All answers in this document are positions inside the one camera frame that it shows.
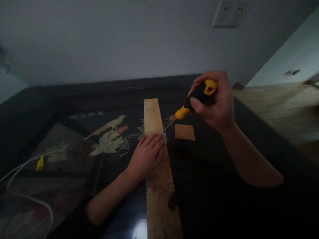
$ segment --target forearm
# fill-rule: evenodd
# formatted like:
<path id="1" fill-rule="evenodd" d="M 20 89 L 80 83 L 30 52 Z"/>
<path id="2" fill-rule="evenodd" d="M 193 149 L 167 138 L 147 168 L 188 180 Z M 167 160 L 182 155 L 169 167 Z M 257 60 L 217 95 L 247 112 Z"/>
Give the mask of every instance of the forearm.
<path id="1" fill-rule="evenodd" d="M 88 202 L 85 208 L 87 218 L 93 225 L 100 226 L 138 183 L 125 170 L 109 186 Z"/>
<path id="2" fill-rule="evenodd" d="M 236 123 L 221 132 L 221 136 L 243 181 L 258 187 L 275 187 L 283 183 L 284 177 L 256 149 Z"/>

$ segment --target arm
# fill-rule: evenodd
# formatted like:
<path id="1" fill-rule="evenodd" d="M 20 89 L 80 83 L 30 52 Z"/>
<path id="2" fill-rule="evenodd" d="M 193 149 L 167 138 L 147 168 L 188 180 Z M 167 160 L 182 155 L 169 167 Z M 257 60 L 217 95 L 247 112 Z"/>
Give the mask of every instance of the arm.
<path id="1" fill-rule="evenodd" d="M 202 81 L 212 79 L 218 83 L 214 103 L 202 104 L 192 98 L 196 113 L 222 136 L 228 153 L 242 180 L 258 187 L 275 187 L 284 182 L 284 177 L 265 159 L 235 123 L 234 96 L 226 72 L 207 72 L 198 77 L 190 90 L 192 92 Z"/>
<path id="2" fill-rule="evenodd" d="M 161 136 L 145 135 L 138 143 L 127 169 L 94 198 L 87 198 L 78 205 L 48 238 L 98 238 L 102 232 L 98 226 L 159 163 L 164 143 Z"/>
<path id="3" fill-rule="evenodd" d="M 156 134 L 141 139 L 127 169 L 88 202 L 85 214 L 93 225 L 100 226 L 127 194 L 151 174 L 161 159 L 163 143 L 164 137 Z"/>

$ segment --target hand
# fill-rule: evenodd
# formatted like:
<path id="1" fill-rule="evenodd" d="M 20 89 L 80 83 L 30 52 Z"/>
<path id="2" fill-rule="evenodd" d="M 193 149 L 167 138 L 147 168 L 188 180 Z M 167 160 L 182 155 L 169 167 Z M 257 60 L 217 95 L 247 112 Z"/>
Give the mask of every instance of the hand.
<path id="1" fill-rule="evenodd" d="M 188 95 L 203 81 L 211 79 L 217 82 L 217 92 L 206 104 L 202 104 L 198 99 L 191 98 L 190 103 L 195 112 L 202 115 L 206 122 L 219 133 L 227 131 L 234 126 L 234 96 L 229 85 L 227 73 L 225 71 L 210 71 L 202 74 L 192 85 Z"/>
<path id="2" fill-rule="evenodd" d="M 165 138 L 161 134 L 144 137 L 138 143 L 126 172 L 137 183 L 149 176 L 162 158 Z"/>

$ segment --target small wooden piece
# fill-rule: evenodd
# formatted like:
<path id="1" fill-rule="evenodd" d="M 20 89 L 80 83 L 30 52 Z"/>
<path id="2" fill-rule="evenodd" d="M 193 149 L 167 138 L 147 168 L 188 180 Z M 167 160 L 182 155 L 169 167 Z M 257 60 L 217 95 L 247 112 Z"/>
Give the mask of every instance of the small wooden piece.
<path id="1" fill-rule="evenodd" d="M 195 141 L 194 127 L 192 125 L 175 124 L 175 139 Z"/>
<path id="2" fill-rule="evenodd" d="M 148 136 L 163 131 L 157 99 L 144 100 L 144 129 Z M 146 179 L 148 239 L 183 238 L 167 146 L 162 150 L 161 161 Z"/>

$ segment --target right hand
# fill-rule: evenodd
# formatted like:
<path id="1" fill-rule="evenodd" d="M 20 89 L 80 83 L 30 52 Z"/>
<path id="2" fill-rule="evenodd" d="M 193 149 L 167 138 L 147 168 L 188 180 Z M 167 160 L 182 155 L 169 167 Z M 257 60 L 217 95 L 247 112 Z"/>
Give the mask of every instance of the right hand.
<path id="1" fill-rule="evenodd" d="M 204 105 L 192 97 L 190 103 L 195 112 L 202 115 L 210 126 L 219 133 L 223 133 L 235 125 L 234 96 L 227 73 L 225 71 L 210 71 L 202 74 L 194 81 L 188 95 L 207 79 L 214 80 L 218 84 L 214 98 L 210 98 Z"/>

